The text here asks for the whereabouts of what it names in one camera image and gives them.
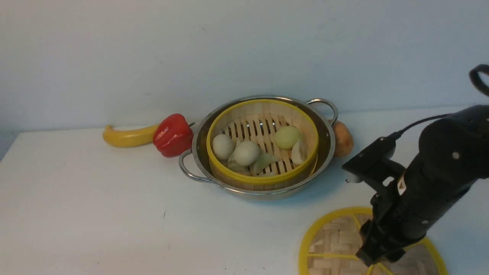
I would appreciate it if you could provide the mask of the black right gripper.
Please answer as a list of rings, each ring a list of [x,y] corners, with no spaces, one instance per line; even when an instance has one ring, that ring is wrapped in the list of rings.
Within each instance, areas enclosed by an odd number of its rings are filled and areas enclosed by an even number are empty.
[[[377,193],[371,199],[372,218],[360,228],[356,253],[366,266],[396,262],[405,248],[420,242],[427,231],[474,183],[474,174],[457,168],[438,170],[414,160],[405,171],[392,162],[376,164],[362,178]]]

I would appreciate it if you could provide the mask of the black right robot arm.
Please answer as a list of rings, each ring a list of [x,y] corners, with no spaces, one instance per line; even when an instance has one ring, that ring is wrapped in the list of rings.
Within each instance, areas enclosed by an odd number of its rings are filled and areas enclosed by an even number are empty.
[[[475,105],[431,117],[408,167],[391,159],[405,129],[376,139],[342,165],[353,182],[376,191],[356,253],[366,266],[400,260],[477,180],[488,178],[488,112],[487,105]]]

